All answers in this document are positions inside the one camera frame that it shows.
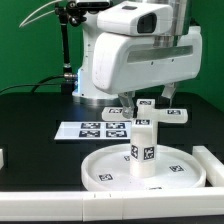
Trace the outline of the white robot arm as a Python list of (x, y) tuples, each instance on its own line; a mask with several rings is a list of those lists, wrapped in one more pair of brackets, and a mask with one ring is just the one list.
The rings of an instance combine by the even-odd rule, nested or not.
[(119, 100), (134, 116), (137, 90), (162, 85), (170, 104), (177, 83), (196, 77), (201, 28), (191, 23), (192, 0), (79, 0), (90, 11), (84, 23), (84, 59), (78, 96), (92, 103)]

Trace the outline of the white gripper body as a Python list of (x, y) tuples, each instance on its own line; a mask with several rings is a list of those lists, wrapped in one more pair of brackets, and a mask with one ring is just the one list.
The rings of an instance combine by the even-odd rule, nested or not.
[(92, 81), (96, 88), (119, 94), (195, 78), (200, 70), (202, 37), (189, 29), (175, 47), (156, 48), (154, 38), (102, 33), (95, 44)]

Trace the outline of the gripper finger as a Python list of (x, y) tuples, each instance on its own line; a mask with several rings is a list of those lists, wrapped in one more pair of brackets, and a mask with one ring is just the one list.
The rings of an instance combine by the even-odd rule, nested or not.
[(135, 105), (133, 102), (135, 92), (130, 91), (119, 93), (118, 97), (123, 107), (122, 115), (127, 119), (132, 118), (134, 116), (134, 110), (135, 110)]
[(177, 84), (175, 82), (165, 84), (163, 92), (161, 94), (161, 100), (163, 104), (171, 104), (176, 93)]

